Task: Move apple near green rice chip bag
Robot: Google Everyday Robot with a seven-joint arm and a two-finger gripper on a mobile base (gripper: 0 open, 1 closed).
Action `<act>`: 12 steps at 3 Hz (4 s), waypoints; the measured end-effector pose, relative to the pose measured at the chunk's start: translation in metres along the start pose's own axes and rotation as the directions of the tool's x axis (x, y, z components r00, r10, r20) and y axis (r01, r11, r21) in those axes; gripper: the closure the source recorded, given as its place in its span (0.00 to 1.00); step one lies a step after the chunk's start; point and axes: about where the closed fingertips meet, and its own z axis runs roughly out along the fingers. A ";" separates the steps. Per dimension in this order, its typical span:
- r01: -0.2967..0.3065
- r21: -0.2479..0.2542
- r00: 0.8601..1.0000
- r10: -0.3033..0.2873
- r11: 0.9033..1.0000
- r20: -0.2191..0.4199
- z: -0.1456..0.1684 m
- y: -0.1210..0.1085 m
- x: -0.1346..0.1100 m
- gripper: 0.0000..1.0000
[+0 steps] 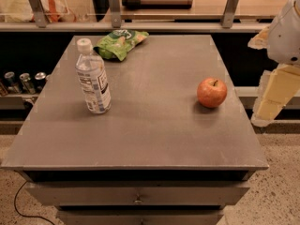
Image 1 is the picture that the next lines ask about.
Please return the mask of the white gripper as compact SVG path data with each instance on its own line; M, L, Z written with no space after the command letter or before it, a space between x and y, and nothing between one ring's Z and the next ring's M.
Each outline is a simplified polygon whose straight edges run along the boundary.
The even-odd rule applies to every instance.
M300 90L300 0L288 0L270 27L264 27L247 45L256 50L267 48L268 57L280 63L263 72L253 106L250 121L264 128Z

